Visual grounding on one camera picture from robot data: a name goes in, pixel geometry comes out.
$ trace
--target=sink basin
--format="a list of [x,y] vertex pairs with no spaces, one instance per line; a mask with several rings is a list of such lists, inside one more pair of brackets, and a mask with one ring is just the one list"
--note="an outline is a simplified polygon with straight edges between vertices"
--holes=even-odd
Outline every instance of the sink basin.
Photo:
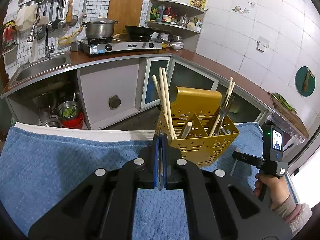
[[54,54],[51,55],[50,58],[41,58],[37,62],[28,63],[27,65],[19,67],[17,73],[12,77],[12,84],[16,84],[26,78],[70,64],[71,59],[67,53]]

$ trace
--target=kitchen floor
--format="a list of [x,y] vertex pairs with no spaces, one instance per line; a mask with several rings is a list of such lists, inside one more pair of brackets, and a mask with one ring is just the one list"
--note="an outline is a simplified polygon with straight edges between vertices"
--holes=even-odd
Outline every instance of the kitchen floor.
[[155,106],[103,130],[155,130],[159,115],[160,110]]

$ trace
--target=wall outlet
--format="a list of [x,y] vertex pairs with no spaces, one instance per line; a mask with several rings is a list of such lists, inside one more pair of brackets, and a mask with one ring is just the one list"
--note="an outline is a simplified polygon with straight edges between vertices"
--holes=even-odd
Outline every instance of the wall outlet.
[[260,52],[264,52],[266,48],[269,47],[269,41],[266,40],[265,38],[259,37],[258,38],[258,45],[257,45],[257,50]]

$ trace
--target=red bucket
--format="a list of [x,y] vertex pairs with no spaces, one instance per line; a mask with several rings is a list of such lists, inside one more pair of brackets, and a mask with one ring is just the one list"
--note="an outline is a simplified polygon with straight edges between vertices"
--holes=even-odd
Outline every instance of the red bucket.
[[62,121],[63,128],[70,129],[82,129],[83,126],[83,113],[80,112],[79,116],[76,119],[70,121]]

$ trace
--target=gold utensil holder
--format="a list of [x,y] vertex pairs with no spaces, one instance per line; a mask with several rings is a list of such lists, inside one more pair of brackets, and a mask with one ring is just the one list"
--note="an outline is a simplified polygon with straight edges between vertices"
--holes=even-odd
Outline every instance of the gold utensil holder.
[[[192,161],[199,167],[211,165],[239,134],[234,123],[226,116],[219,135],[208,137],[219,113],[220,100],[220,92],[177,87],[176,101],[172,102],[170,106],[172,124],[178,139],[172,140],[170,136],[163,108],[156,132],[161,130],[162,133],[166,133],[168,144],[178,148],[183,158]],[[182,132],[188,122],[192,122],[192,128],[187,137],[181,139]]]

